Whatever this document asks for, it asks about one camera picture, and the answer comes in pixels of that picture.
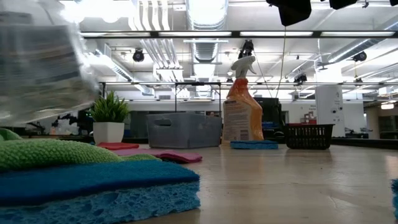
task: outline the cable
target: cable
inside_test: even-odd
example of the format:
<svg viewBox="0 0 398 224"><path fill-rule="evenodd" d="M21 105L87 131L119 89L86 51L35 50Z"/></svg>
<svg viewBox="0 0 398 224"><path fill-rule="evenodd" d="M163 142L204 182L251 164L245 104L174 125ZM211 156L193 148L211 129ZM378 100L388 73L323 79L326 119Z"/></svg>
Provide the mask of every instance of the cable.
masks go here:
<svg viewBox="0 0 398 224"><path fill-rule="evenodd" d="M286 46L286 27L285 27L285 37L284 37L284 50L282 52L282 66L280 68L280 79L279 79L278 89L276 91L275 98L278 98L279 87L280 87L280 83L282 82L282 76L283 76L283 71L284 71L285 46Z"/></svg>
<svg viewBox="0 0 398 224"><path fill-rule="evenodd" d="M262 78L264 79L264 82L266 83L266 87L267 87L267 89L268 89L269 95L270 95L271 98L272 98L271 91L270 91L269 88L268 88L267 80L266 80L266 78L264 77L264 74L262 73L262 70L261 70L261 67L260 67L260 63L259 63L259 59L257 58L256 61L257 61L257 64L258 64L258 66L259 66L259 69L260 69L260 72L261 72L261 76L262 76Z"/></svg>

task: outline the table surface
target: table surface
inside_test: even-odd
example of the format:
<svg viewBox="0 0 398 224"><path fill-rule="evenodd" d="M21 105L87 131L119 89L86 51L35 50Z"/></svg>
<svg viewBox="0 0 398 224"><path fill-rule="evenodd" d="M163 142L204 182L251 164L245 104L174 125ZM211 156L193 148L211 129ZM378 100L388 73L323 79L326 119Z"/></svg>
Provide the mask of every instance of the table surface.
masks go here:
<svg viewBox="0 0 398 224"><path fill-rule="evenodd" d="M326 151L186 149L203 162L201 207L144 223L395 223L390 180L398 151L332 146Z"/></svg>

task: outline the ceiling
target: ceiling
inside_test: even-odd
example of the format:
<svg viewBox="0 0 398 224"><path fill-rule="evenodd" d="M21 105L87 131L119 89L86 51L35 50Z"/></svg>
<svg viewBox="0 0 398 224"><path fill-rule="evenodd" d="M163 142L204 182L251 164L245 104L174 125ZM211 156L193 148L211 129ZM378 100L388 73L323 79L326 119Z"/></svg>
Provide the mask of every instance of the ceiling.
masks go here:
<svg viewBox="0 0 398 224"><path fill-rule="evenodd" d="M357 5L334 11L328 8L328 3L313 1L313 11L309 19L298 24L287 27L287 30L374 30L384 22L397 17L397 8L388 6L389 1L370 1L369 7L363 9L361 6L364 1L359 1ZM129 1L115 1L114 8L120 10L121 18L115 23L106 23L102 18L86 17L80 23L80 29L84 32L89 31L108 31L108 30L131 30L128 26ZM169 1L169 25L172 30L187 30L185 3L181 0ZM149 20L151 21L152 9L149 9ZM280 23L278 8L270 7L265 1L229 1L228 13L226 18L226 30L283 30ZM244 39L227 39L228 43L221 44L217 62L221 65L216 66L215 80L224 82L227 77L231 64L238 59L239 48L243 45ZM290 73L312 56L321 53L322 55L331 54L355 39L320 39L318 49L318 39L253 39L255 56L257 62L254 63L254 70L257 75L248 73L250 82L263 81L261 73L270 82L278 82L282 76ZM153 61L145 56L143 62L134 62L132 54L136 48L143 48L139 39L103 39L97 40L97 44L107 43L113 50L112 56L121 62L136 78L142 81L153 81L152 73ZM190 45L184 44L182 39L174 39L175 51L178 60L183 67L183 77L194 76ZM363 75L378 71L384 67L392 65L398 56L398 39L387 39L377 44L365 52L368 59L356 64L354 69L353 61L341 62L344 80L352 81L355 74ZM284 56L283 70L281 68L281 58ZM305 71L309 80L312 79L314 68ZM117 81L112 71L105 68L97 71L100 80ZM387 77L397 75L395 70L376 75L367 82L379 82Z"/></svg>

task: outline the spray bottle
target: spray bottle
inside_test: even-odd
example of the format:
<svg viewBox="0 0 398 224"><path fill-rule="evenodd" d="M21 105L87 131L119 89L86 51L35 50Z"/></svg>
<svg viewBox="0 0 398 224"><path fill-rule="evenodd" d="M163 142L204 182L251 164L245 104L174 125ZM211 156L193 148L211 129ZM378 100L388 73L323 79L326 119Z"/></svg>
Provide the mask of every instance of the spray bottle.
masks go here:
<svg viewBox="0 0 398 224"><path fill-rule="evenodd" d="M230 141L262 141L262 108L249 94L248 70L256 74L252 63L255 56L247 56L233 63L236 80L224 102L223 145Z"/></svg>

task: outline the red basket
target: red basket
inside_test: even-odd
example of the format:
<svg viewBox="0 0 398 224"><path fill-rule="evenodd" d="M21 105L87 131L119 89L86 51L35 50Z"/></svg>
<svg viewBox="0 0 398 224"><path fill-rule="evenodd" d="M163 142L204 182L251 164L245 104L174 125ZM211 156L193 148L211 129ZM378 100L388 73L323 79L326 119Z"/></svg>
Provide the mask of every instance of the red basket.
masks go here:
<svg viewBox="0 0 398 224"><path fill-rule="evenodd" d="M333 125L288 124L284 128L286 145L291 149L328 149Z"/></svg>

